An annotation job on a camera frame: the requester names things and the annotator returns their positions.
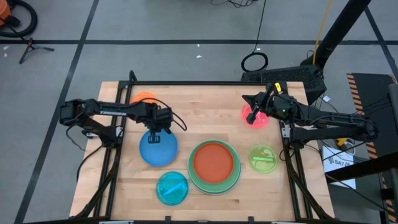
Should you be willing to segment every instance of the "sticker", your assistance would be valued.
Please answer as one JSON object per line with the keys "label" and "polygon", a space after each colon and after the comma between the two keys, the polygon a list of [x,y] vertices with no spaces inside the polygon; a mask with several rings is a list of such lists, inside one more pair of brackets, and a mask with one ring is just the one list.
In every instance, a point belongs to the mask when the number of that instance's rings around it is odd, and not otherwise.
{"label": "sticker", "polygon": [[276,87],[276,90],[277,90],[279,93],[282,91],[282,88],[280,87],[280,84],[279,84],[279,83],[275,83],[275,87]]}
{"label": "sticker", "polygon": [[331,98],[329,96],[323,97],[323,101],[325,101],[325,102],[329,102],[330,100],[331,100]]}

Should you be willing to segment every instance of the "gray floor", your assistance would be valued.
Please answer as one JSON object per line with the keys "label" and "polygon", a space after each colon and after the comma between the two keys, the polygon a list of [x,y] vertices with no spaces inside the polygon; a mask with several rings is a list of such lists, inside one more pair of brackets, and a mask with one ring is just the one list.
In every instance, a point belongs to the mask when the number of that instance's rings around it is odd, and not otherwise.
{"label": "gray floor", "polygon": [[[93,0],[29,0],[39,15],[32,37],[79,40]],[[334,1],[324,35],[344,7]],[[260,39],[316,39],[326,0],[268,0]],[[370,10],[385,40],[398,40],[396,0],[373,1]],[[88,40],[255,39],[262,1],[247,8],[212,6],[207,0],[99,0]],[[26,17],[23,10],[16,14]],[[377,40],[363,14],[345,40]],[[36,51],[19,65],[24,46],[0,45],[0,217],[13,223],[42,147],[76,45],[51,45],[55,52]],[[106,80],[123,80],[133,69],[139,80],[239,80],[240,62],[253,45],[85,45],[67,100],[96,98]],[[259,45],[269,68],[298,65],[312,45]],[[389,46],[398,57],[398,46]],[[259,60],[249,62],[253,68]],[[346,74],[392,74],[379,45],[340,45],[325,67],[326,94],[341,112],[354,112]],[[323,110],[332,110],[322,104]],[[85,139],[78,128],[72,135]],[[360,149],[358,156],[367,157]],[[75,172],[83,157],[56,127],[25,222],[67,218],[75,191]],[[379,223],[378,212],[333,202],[338,218]]]}

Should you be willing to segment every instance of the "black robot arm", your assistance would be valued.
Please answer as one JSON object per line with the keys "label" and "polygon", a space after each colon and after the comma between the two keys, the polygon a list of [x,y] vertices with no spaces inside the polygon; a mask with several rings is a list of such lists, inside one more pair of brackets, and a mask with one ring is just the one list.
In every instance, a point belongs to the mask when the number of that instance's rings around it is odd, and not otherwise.
{"label": "black robot arm", "polygon": [[370,142],[378,136],[376,125],[365,116],[320,111],[297,102],[293,96],[279,94],[272,84],[267,85],[266,92],[242,97],[252,108],[247,117],[248,123],[252,123],[256,114],[262,112],[298,126],[315,126],[310,129],[283,128],[283,138],[288,138],[293,147],[303,148],[304,144],[316,139],[353,138]]}
{"label": "black robot arm", "polygon": [[120,138],[116,134],[116,128],[103,126],[93,120],[93,115],[126,116],[136,123],[143,123],[150,131],[149,143],[159,143],[160,136],[155,134],[164,129],[171,134],[171,122],[173,111],[171,108],[161,108],[155,103],[139,101],[130,105],[122,103],[107,103],[89,100],[71,100],[60,107],[60,124],[65,126],[79,126],[84,130],[99,136],[103,144],[114,147],[119,144]]}

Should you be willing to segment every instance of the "yellow cable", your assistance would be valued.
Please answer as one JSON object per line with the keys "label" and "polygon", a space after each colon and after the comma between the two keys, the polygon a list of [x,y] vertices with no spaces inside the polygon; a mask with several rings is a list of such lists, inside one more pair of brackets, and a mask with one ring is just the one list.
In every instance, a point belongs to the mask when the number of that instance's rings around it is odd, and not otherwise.
{"label": "yellow cable", "polygon": [[332,2],[332,0],[329,0],[328,9],[326,10],[325,16],[323,17],[321,29],[319,30],[318,37],[317,37],[317,41],[315,42],[315,50],[313,51],[313,57],[312,57],[312,64],[313,64],[313,65],[315,65],[315,56],[317,56],[318,42],[319,42],[319,39],[321,38],[322,30],[323,30],[323,27],[325,26],[326,18],[327,18],[328,15],[329,15],[331,2]]}

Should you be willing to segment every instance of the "wooden table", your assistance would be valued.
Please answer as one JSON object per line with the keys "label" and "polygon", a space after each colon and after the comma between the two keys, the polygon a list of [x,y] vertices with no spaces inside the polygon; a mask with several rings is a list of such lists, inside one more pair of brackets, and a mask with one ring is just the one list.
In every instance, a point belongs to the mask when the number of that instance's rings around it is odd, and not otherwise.
{"label": "wooden table", "polygon": [[[302,83],[288,82],[287,85],[290,95],[301,103],[307,103]],[[103,82],[98,100],[114,102],[117,86],[117,82]],[[166,167],[151,167],[139,154],[139,140],[146,128],[127,120],[111,219],[164,220],[170,215],[172,220],[246,221],[248,216],[253,216],[256,221],[294,221],[285,163],[279,161],[273,172],[260,174],[250,167],[248,161],[249,150],[255,144],[266,144],[276,153],[282,150],[278,120],[271,118],[262,129],[250,128],[242,121],[241,110],[246,102],[241,95],[255,95],[264,90],[264,86],[133,86],[133,95],[151,91],[156,98],[171,106],[186,122],[188,131],[183,132],[173,124],[172,131],[179,143],[176,160]],[[95,116],[95,120],[109,125],[111,117]],[[187,159],[191,151],[209,139],[228,142],[241,159],[241,178],[235,188],[223,195],[200,192],[188,177]],[[85,156],[100,144],[98,138],[88,140]],[[78,213],[98,188],[104,152],[101,150],[89,158],[81,168],[70,215]],[[309,191],[325,211],[334,216],[318,152],[309,147],[301,152]],[[189,182],[186,199],[174,207],[163,205],[154,190],[158,178],[172,170],[181,172]],[[304,217],[301,192],[297,192]],[[107,198],[106,191],[103,205]]]}

